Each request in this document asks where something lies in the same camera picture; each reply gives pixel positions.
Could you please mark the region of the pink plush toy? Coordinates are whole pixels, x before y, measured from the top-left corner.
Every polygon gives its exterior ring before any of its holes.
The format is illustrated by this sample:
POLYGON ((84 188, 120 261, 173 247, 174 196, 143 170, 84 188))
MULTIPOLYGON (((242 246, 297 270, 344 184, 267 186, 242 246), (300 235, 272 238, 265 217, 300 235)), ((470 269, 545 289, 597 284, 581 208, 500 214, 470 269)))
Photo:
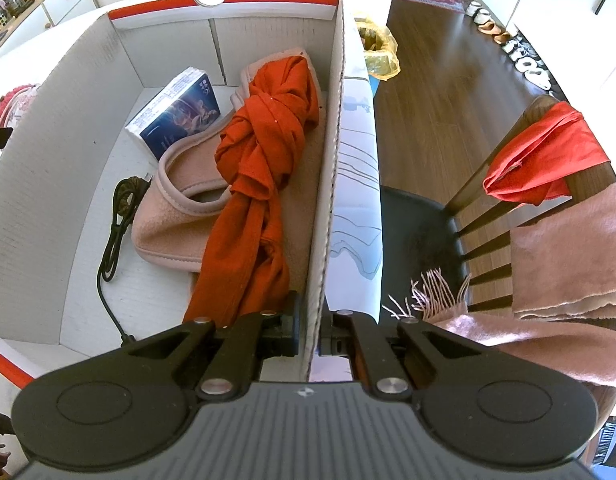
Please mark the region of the pink plush toy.
POLYGON ((0 128, 15 128, 31 106, 38 87, 24 84, 10 90, 0 99, 0 128))

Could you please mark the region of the red knotted cloth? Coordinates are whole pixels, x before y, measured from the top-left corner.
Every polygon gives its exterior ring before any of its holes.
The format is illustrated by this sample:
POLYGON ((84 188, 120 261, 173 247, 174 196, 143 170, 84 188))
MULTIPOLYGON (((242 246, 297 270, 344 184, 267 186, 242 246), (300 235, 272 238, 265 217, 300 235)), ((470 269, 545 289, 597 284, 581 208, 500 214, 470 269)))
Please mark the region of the red knotted cloth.
POLYGON ((301 53, 264 62, 246 90, 216 149, 230 198, 212 226, 187 322, 205 316, 227 326, 277 309, 289 291, 280 192, 319 124, 320 92, 301 53))

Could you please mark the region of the red white cardboard box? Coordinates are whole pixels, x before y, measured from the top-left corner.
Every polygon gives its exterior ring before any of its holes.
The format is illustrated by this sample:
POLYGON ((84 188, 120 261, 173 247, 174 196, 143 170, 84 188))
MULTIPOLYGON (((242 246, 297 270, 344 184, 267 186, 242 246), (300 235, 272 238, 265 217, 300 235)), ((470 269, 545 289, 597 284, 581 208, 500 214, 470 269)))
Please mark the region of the red white cardboard box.
POLYGON ((186 67, 207 70, 227 99, 244 67, 292 47, 308 53, 324 108, 283 209, 300 350, 265 374, 308 377, 329 260, 345 30, 343 0, 125 0, 50 35, 50 71, 0 158, 1 377, 22 389, 120 344, 95 272, 114 186, 156 169, 124 131, 131 116, 186 67))

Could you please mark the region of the pink fleece pouch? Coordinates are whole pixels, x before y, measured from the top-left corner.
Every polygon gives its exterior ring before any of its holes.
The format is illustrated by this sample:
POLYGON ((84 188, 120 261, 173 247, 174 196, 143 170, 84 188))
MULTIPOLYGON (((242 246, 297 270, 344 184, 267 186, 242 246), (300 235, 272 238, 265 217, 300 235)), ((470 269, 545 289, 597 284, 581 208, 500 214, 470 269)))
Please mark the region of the pink fleece pouch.
MULTIPOLYGON (((261 58, 242 70, 230 96, 227 116, 193 136, 178 140, 160 157, 155 176, 138 206, 132 243, 146 261, 165 268, 196 273, 212 226, 231 193, 215 161, 220 133, 250 95, 248 84, 265 63, 308 52, 292 48, 261 58)), ((319 99, 319 125, 306 136, 298 167, 281 192, 283 252, 289 267, 289 288, 303 292, 310 266, 313 224, 325 140, 325 99, 319 99)))

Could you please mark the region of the blue white small box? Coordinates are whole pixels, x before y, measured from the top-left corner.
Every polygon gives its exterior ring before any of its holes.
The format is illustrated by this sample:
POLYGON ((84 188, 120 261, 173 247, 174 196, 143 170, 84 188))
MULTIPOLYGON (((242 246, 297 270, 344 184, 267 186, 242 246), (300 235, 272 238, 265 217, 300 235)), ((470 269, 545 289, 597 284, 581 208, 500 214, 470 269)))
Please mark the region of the blue white small box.
POLYGON ((202 133, 222 117, 209 76, 187 67, 125 125, 125 132, 159 159, 172 144, 202 133))

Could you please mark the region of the near wooden chair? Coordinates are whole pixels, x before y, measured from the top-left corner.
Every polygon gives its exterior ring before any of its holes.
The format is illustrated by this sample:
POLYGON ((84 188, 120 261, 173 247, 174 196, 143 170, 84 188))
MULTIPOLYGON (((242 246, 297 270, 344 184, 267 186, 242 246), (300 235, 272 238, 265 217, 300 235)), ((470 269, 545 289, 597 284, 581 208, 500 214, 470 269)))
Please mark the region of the near wooden chair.
MULTIPOLYGON (((462 286, 468 289, 468 312, 509 313, 513 302, 513 229, 533 226, 616 182, 608 161, 568 176, 570 195, 546 200, 538 206, 502 202, 485 193, 483 180, 494 157, 558 102, 564 101, 540 96, 532 102, 448 203, 439 204, 389 186, 381 189, 381 324, 392 328, 401 321, 392 318, 385 306, 390 301, 409 298, 412 282, 431 270, 442 274, 451 294, 457 294, 462 286)), ((596 326, 616 330, 616 320, 599 320, 596 326)), ((600 421, 606 422, 616 408, 616 388, 582 383, 598 404, 600 421)))

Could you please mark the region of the pink scarf on chair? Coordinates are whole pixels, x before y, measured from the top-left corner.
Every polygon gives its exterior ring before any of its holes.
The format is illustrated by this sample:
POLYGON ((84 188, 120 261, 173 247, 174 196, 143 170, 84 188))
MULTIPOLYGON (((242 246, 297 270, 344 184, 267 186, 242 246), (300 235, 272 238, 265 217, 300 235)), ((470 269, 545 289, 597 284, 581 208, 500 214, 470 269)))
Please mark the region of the pink scarf on chair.
POLYGON ((422 314, 447 332, 550 367, 581 382, 616 388, 616 182, 533 226, 512 231, 509 313, 468 312, 437 270, 412 282, 411 296, 385 311, 422 314))

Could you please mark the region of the red cloth on chair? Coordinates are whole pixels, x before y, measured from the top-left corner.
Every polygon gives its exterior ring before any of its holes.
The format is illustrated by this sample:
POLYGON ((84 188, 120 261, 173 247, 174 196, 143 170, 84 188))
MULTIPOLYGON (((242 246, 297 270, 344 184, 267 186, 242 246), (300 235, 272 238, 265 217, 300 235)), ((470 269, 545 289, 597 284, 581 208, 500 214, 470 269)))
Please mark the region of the red cloth on chair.
POLYGON ((584 115, 558 102, 503 146, 489 166, 483 188, 502 202, 538 206, 570 195, 568 176, 609 160, 584 115))

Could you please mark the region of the row of shoes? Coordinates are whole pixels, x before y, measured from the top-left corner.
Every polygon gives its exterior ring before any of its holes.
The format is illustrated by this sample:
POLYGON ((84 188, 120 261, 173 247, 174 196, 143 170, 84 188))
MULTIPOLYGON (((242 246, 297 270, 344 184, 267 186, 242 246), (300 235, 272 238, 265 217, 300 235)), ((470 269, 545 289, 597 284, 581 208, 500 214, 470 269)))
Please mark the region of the row of shoes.
POLYGON ((488 36, 528 82, 547 93, 555 92, 550 70, 530 42, 520 33, 509 32, 501 26, 491 12, 477 0, 471 0, 465 15, 476 25, 477 30, 488 36))

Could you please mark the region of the white wall cabinets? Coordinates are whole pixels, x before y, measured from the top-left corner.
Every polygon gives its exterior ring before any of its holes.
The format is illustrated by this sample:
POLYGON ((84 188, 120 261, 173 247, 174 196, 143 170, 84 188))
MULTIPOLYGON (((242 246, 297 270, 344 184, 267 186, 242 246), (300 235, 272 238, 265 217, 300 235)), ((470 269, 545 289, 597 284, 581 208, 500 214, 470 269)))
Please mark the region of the white wall cabinets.
POLYGON ((616 0, 480 0, 519 32, 571 100, 598 90, 616 70, 616 0))

